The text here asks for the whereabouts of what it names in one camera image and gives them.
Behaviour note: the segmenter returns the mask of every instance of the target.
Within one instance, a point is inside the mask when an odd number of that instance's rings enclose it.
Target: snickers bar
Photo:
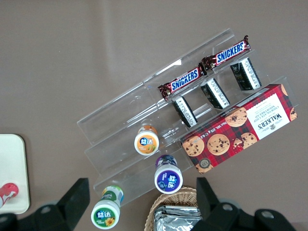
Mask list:
[[[195,69],[186,72],[185,74],[177,77],[169,83],[165,83],[158,87],[160,93],[162,94],[165,100],[168,100],[168,96],[175,93],[176,91],[184,88],[185,86],[191,84],[192,82],[199,79],[201,76],[205,76],[206,71],[202,63],[199,63],[198,67]]]
[[[213,69],[215,67],[218,67],[225,61],[228,61],[232,59],[233,57],[245,52],[250,51],[250,45],[248,43],[248,35],[244,37],[244,39],[236,44],[234,44],[232,47],[221,51],[215,55],[210,55],[208,57],[205,57],[202,59],[202,63],[204,64],[205,70]]]

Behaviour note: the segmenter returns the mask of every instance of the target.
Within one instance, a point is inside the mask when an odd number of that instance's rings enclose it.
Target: candy bar wrapper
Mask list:
[[[191,128],[197,124],[198,121],[184,97],[178,96],[172,99],[172,104],[187,127]]]
[[[230,67],[241,90],[255,90],[262,86],[249,58],[232,64]]]
[[[224,109],[230,105],[227,96],[214,78],[204,81],[201,90],[215,108]]]
[[[199,63],[198,67],[196,67],[195,69],[184,73],[183,75],[177,77],[171,82],[160,85],[158,89],[162,94],[163,98],[167,101],[170,99],[170,96],[172,94],[195,82],[196,80],[205,75],[206,71],[204,70],[203,64]]]
[[[202,63],[205,70],[212,70],[221,65],[222,63],[250,50],[251,48],[248,43],[248,35],[246,35],[242,41],[234,44],[232,47],[223,50],[215,55],[210,55],[203,58]]]

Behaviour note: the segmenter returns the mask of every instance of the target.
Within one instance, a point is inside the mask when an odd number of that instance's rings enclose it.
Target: silver foil packet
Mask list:
[[[154,212],[154,231],[190,231],[201,219],[197,207],[165,205]]]

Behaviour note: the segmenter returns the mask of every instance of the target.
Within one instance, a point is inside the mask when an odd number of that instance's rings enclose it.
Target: red object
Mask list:
[[[233,114],[237,109],[247,113],[243,115],[241,124],[236,124],[241,119],[241,114]],[[180,141],[198,171],[204,173],[296,117],[283,85],[270,84],[190,132]]]
[[[19,189],[16,184],[7,183],[0,188],[0,208],[11,198],[18,195]]]

